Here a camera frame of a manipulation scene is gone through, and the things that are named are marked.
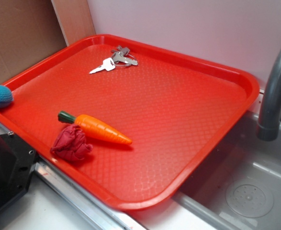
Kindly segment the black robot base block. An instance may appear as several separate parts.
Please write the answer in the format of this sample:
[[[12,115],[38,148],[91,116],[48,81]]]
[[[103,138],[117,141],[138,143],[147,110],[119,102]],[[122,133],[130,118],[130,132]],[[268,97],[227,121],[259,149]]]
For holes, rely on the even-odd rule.
[[[16,134],[0,134],[0,212],[28,191],[37,153]]]

